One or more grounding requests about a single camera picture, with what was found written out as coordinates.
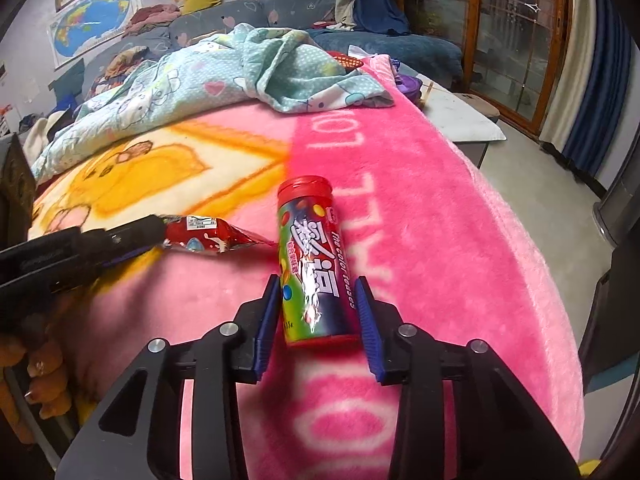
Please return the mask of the left hand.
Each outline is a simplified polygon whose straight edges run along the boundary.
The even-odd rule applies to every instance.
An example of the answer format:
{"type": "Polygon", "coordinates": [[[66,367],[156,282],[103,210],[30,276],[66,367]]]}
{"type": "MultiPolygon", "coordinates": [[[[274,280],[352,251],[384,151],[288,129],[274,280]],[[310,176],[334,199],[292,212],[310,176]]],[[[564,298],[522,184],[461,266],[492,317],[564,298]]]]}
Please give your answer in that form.
{"type": "Polygon", "coordinates": [[[23,398],[29,405],[40,406],[41,420],[65,415],[74,408],[82,426],[96,407],[96,400],[91,394],[83,392],[79,386],[68,386],[65,351],[58,341],[58,335],[62,334],[61,326],[72,314],[85,307],[87,296],[85,289],[75,288],[55,299],[53,310],[44,324],[43,343],[38,348],[29,348],[19,336],[1,335],[1,413],[21,444],[34,445],[36,437],[26,418],[18,411],[6,381],[6,371],[24,358],[27,358],[29,385],[23,398]]]}

